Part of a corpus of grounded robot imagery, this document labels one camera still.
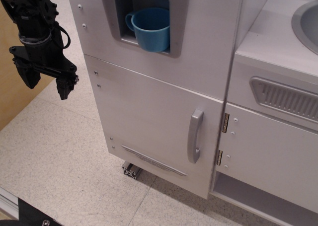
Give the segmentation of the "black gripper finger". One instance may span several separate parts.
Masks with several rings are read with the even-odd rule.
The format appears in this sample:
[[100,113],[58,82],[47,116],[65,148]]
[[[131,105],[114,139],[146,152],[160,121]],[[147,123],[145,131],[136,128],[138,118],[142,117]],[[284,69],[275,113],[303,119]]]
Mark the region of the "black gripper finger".
[[57,90],[61,100],[66,100],[71,91],[74,90],[79,77],[60,76],[56,79]]
[[29,62],[22,59],[13,59],[17,71],[27,87],[33,89],[41,79],[40,73],[37,72]]

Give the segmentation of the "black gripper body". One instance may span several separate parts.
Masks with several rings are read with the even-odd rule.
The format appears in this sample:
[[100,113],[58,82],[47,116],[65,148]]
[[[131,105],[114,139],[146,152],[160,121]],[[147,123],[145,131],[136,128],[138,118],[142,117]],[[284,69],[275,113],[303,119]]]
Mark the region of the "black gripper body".
[[60,76],[75,77],[76,66],[63,54],[63,50],[69,47],[70,43],[70,38],[65,46],[61,38],[49,38],[42,43],[12,46],[9,52],[13,55],[13,59],[29,62],[40,74],[54,78]]

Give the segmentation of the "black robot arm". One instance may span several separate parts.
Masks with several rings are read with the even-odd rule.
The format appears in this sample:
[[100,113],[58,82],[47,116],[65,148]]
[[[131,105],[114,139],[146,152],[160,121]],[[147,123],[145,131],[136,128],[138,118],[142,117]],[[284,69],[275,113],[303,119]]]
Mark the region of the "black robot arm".
[[22,46],[12,46],[9,52],[24,83],[33,89],[41,74],[54,77],[60,98],[67,99],[79,77],[77,67],[63,54],[70,42],[63,43],[66,31],[56,21],[57,4],[50,0],[0,1],[18,28]]

